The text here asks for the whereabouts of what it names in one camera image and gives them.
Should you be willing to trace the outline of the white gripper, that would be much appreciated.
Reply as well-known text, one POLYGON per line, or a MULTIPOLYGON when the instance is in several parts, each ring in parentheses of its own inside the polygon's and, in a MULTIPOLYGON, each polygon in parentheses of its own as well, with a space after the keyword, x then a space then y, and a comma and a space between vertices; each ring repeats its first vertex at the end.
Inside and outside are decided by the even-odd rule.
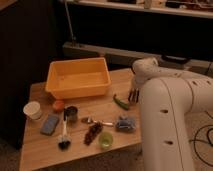
POLYGON ((131 86, 132 86, 133 90, 131 90, 129 92, 129 96, 128 96, 128 101, 129 102, 132 102, 132 101, 135 100, 135 103, 138 103, 138 98, 139 98, 139 91, 138 90, 142 87, 143 84, 144 84, 144 79, 141 76, 134 76, 132 78, 131 86))

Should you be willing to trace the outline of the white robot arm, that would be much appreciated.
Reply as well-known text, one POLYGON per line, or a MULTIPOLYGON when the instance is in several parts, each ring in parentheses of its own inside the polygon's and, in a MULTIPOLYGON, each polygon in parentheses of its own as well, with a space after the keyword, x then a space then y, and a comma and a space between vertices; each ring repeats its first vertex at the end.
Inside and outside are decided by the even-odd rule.
POLYGON ((144 170, 195 171, 184 116, 213 110, 213 78, 161 67, 155 58, 134 61, 132 70, 144 170))

